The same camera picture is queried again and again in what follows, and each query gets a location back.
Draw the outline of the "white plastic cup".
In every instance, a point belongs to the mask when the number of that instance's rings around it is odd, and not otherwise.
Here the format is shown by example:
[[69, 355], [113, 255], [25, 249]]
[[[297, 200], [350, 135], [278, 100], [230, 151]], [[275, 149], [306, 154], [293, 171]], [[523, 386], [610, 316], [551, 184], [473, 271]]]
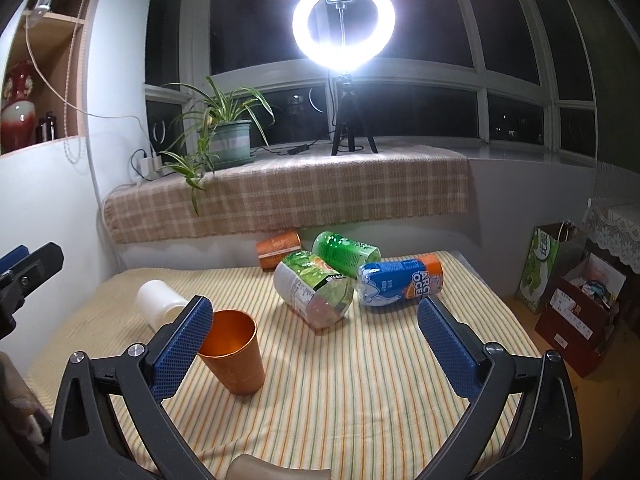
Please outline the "white plastic cup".
[[178, 318], [188, 300], [164, 281], [151, 280], [139, 288], [136, 303], [142, 318], [157, 332]]

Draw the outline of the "orange patterned paper cup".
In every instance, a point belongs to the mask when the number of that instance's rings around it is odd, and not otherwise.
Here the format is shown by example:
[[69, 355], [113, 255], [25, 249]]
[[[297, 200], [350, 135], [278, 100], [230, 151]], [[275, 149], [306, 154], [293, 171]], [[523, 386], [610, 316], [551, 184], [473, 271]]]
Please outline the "orange patterned paper cup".
[[198, 352], [230, 393], [249, 396], [265, 382], [257, 325], [245, 312], [219, 310]]

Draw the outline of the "spider plant in green pot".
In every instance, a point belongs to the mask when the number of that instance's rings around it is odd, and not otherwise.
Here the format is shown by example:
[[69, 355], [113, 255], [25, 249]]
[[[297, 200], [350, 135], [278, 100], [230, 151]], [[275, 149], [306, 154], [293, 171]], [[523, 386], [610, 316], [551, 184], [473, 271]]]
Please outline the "spider plant in green pot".
[[198, 199], [205, 191], [205, 177], [249, 159], [252, 130], [266, 135], [256, 110], [260, 108], [272, 122], [276, 120], [271, 105], [259, 90], [238, 87], [223, 92], [211, 76], [206, 82], [206, 91], [185, 82], [177, 84], [192, 93], [194, 102], [175, 118], [183, 125], [183, 133], [160, 152], [167, 158], [165, 166], [189, 185], [196, 214], [200, 212]]

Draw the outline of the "green soda bottle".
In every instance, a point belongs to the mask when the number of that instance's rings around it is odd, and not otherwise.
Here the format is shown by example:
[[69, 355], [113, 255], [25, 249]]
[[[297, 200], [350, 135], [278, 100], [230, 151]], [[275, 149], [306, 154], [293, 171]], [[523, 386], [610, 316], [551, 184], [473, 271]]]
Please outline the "green soda bottle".
[[324, 231], [316, 237], [312, 252], [331, 268], [349, 278], [358, 276], [360, 266], [379, 262], [382, 258], [376, 246], [329, 231]]

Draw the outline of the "red cardboard box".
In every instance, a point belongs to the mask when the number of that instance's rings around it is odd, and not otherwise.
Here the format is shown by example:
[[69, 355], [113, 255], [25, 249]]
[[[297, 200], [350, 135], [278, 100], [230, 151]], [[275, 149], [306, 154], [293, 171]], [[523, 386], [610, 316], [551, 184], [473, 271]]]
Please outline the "red cardboard box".
[[585, 378], [601, 364], [620, 314], [626, 275], [593, 252], [558, 278], [536, 332]]

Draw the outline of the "white lace cloth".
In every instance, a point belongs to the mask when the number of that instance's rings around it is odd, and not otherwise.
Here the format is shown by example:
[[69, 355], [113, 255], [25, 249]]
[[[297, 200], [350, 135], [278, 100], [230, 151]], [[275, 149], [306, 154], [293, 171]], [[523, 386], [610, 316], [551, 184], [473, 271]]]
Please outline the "white lace cloth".
[[639, 273], [639, 203], [590, 198], [584, 216], [590, 240]]

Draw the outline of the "red white ceramic vase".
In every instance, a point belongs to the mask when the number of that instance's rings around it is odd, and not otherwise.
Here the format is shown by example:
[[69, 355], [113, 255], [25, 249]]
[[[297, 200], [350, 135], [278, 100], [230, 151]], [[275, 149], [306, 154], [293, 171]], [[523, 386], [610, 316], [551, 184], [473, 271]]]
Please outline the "red white ceramic vase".
[[34, 66], [22, 61], [11, 66], [2, 87], [1, 148], [3, 153], [27, 148], [34, 142], [36, 126]]

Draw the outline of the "plaid beige sill cloth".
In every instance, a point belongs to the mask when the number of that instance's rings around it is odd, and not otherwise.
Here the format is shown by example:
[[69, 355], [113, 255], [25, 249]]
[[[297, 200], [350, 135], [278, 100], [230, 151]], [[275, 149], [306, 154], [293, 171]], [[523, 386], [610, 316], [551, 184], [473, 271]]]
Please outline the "plaid beige sill cloth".
[[264, 157], [208, 174], [118, 188], [103, 205], [117, 244], [142, 244], [338, 224], [464, 214], [465, 156], [427, 145], [380, 154]]

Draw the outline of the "green label plastic bottle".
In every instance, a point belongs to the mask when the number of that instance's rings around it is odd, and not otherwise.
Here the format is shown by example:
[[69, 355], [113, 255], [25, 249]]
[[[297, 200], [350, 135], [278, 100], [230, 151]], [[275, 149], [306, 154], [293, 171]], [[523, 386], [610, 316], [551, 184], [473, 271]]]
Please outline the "green label plastic bottle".
[[273, 286], [313, 330], [340, 322], [354, 299], [352, 280], [306, 250], [292, 252], [278, 263]]

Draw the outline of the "striped yellow table cloth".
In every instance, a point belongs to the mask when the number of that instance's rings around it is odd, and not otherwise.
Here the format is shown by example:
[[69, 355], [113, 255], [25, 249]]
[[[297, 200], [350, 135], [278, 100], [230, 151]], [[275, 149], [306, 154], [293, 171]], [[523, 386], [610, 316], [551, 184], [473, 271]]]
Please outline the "striped yellow table cloth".
[[102, 284], [52, 336], [26, 382], [52, 410], [70, 355], [117, 356], [151, 338], [136, 305], [139, 288], [161, 280], [183, 297], [249, 314], [266, 380], [251, 396], [231, 394], [195, 360], [165, 410], [216, 477], [236, 456], [337, 479], [412, 479], [461, 418], [452, 390], [416, 322], [416, 305], [371, 310], [352, 304], [341, 322], [314, 332], [256, 268], [134, 269]]

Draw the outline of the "green white paper bag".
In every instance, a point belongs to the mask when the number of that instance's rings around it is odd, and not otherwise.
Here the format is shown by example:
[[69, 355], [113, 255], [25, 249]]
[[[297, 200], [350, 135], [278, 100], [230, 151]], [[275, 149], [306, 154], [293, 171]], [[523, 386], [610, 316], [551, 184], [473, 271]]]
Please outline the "green white paper bag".
[[515, 293], [530, 312], [544, 310], [555, 282], [582, 260], [586, 240], [587, 235], [570, 220], [536, 226]]

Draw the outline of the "white power strip with plugs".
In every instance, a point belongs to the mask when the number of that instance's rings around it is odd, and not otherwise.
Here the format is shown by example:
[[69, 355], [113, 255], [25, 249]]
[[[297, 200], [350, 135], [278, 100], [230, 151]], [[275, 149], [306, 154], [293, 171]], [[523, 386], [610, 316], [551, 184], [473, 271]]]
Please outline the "white power strip with plugs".
[[155, 181], [164, 175], [164, 165], [160, 155], [148, 154], [143, 148], [135, 150], [129, 159], [130, 167], [143, 181]]

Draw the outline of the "small black jar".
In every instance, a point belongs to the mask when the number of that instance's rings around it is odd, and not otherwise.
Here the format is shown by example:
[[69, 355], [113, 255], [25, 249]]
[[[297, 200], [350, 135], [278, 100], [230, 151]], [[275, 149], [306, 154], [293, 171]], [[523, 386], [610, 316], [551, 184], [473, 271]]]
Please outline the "small black jar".
[[58, 138], [58, 120], [52, 110], [39, 119], [36, 128], [36, 142], [51, 142]]

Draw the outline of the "blue orange drink bottle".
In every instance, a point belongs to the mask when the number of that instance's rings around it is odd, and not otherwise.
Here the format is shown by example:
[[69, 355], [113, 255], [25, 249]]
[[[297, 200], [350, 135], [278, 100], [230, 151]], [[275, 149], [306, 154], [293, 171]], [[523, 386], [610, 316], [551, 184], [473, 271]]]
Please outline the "blue orange drink bottle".
[[401, 300], [437, 295], [444, 284], [442, 263], [435, 254], [360, 266], [357, 294], [366, 307], [386, 307]]

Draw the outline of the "black tripod stand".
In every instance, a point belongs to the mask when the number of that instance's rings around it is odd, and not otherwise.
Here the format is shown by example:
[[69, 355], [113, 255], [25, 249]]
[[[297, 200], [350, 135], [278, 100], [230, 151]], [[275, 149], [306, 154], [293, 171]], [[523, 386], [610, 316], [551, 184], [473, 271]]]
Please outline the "black tripod stand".
[[338, 154], [343, 140], [347, 142], [347, 151], [355, 153], [357, 136], [364, 136], [369, 143], [370, 151], [373, 154], [378, 154], [374, 136], [364, 120], [364, 114], [352, 83], [352, 77], [349, 75], [338, 76], [336, 90], [338, 100], [331, 155], [336, 156]]

